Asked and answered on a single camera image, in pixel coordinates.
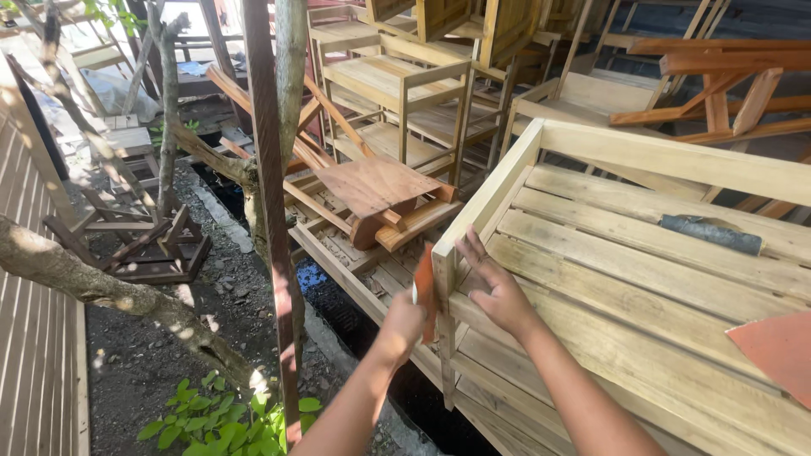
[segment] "wooden beam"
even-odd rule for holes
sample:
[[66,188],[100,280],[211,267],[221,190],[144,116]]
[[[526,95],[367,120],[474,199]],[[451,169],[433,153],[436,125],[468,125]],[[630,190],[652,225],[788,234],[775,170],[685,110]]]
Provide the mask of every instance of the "wooden beam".
[[[729,114],[738,114],[743,105],[744,102],[742,100],[729,101],[727,103]],[[811,95],[772,98],[766,103],[766,109],[763,111],[763,113],[771,114],[802,110],[811,110]],[[668,122],[671,120],[694,120],[697,118],[704,118],[705,116],[706,112],[703,109],[703,105],[700,110],[693,110],[687,114],[682,114],[680,107],[660,108],[649,111],[611,114],[611,125],[613,127],[627,127],[631,125],[640,125],[643,123]]]
[[780,82],[781,75],[783,75],[783,68],[770,68],[757,75],[746,94],[740,112],[735,117],[732,125],[733,136],[743,135],[757,125],[766,110],[771,95],[777,88],[777,83]]
[[[801,120],[811,129],[811,119]],[[539,137],[540,147],[566,155],[811,205],[808,166],[551,119]]]
[[[223,74],[235,84],[237,83],[237,73],[234,71],[234,65],[231,64],[231,56],[228,54],[228,47],[225,46],[225,39],[222,36],[222,29],[220,28],[220,14],[217,11],[217,6],[214,0],[197,0],[200,4],[200,10],[203,12],[203,19],[205,26],[208,29],[208,35],[211,37],[211,45],[214,50],[214,56],[217,58],[217,65],[220,66]],[[231,107],[234,109],[234,114],[237,116],[239,127],[250,135],[253,131],[251,125],[251,115],[248,114],[249,109],[238,105],[233,98],[231,98]]]
[[267,0],[243,0],[242,23],[248,86],[251,91],[256,164],[259,168],[265,229],[268,240],[267,263],[271,269],[273,303],[277,318],[280,391],[285,406],[285,437],[290,451],[301,440],[298,426],[298,366],[293,328],[293,300],[289,288],[294,281],[285,225],[283,163],[279,145],[279,115],[274,73],[276,59],[270,41]]
[[659,70],[663,75],[706,75],[728,71],[763,71],[769,68],[811,70],[811,50],[667,54],[659,60]]
[[637,38],[628,54],[703,54],[708,49],[724,52],[759,50],[811,50],[811,40],[683,40],[678,38]]

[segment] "upside-down wooden chair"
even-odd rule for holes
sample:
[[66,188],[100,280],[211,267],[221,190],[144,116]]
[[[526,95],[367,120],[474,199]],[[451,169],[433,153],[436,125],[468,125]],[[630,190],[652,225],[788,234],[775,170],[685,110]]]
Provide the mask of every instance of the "upside-down wooden chair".
[[[174,200],[174,217],[155,223],[149,215],[110,208],[92,189],[83,189],[82,194],[93,209],[75,226],[68,227],[54,216],[42,222],[84,263],[132,283],[194,281],[211,239],[191,220],[188,206]],[[102,260],[79,240],[88,232],[113,232],[124,246]]]
[[[230,80],[212,80],[223,81],[222,90],[251,112],[247,92],[236,84],[229,84]],[[375,154],[306,75],[304,84],[313,97],[299,117],[293,152],[352,213],[348,217],[334,213],[287,180],[282,186],[293,198],[346,233],[353,247],[362,251],[379,243],[392,252],[461,210],[463,203],[458,200],[455,187],[422,175],[392,157]],[[356,148],[356,153],[347,153],[351,162],[339,165],[304,131],[321,110],[327,111]],[[246,154],[234,151],[240,157]]]

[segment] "plastic bag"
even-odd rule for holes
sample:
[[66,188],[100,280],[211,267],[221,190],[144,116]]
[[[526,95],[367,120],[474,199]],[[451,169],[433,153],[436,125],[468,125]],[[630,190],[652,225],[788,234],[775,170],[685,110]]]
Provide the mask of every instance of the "plastic bag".
[[[101,101],[101,105],[107,111],[107,115],[121,115],[124,108],[124,101],[130,91],[131,82],[120,76],[108,75],[101,71],[82,69],[84,78],[88,80],[90,87],[96,92]],[[151,122],[155,114],[161,110],[161,106],[147,95],[143,88],[138,89],[138,96],[135,97],[135,104],[132,106],[131,114],[138,115],[141,123]]]

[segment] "gravel ground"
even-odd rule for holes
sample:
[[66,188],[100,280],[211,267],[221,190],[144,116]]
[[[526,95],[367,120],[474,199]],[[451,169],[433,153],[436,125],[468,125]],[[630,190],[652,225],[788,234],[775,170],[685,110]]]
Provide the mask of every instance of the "gravel ground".
[[[68,157],[72,180],[91,185],[109,199],[109,184],[103,173],[89,165],[86,149]],[[191,190],[202,181],[187,165],[176,171],[174,186],[178,198],[190,206],[192,219],[212,237],[212,249],[196,280],[188,286],[160,286],[193,302],[195,312],[253,365],[264,365],[267,376],[277,376],[275,318],[270,284],[264,263],[255,253],[241,253],[222,226],[215,223],[201,200]],[[82,213],[86,202],[78,186],[69,189],[74,205]],[[89,236],[90,248],[109,255],[119,245],[111,234]],[[210,370],[190,356],[174,336],[144,318],[88,306],[87,339],[89,401],[91,411],[91,453],[93,455],[181,454],[176,442],[159,451],[157,440],[138,442],[139,430],[165,415],[165,402],[174,396],[176,385],[189,378],[199,382]],[[313,342],[304,347],[299,392],[328,403],[346,378]],[[366,454],[404,454],[380,426],[367,446]]]

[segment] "wooden wall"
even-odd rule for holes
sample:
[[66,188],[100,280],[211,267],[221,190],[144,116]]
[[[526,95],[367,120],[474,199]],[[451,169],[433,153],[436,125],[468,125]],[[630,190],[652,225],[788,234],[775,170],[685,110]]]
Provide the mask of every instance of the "wooden wall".
[[[75,223],[19,86],[0,58],[0,213],[49,239]],[[84,305],[0,269],[0,454],[89,454]]]

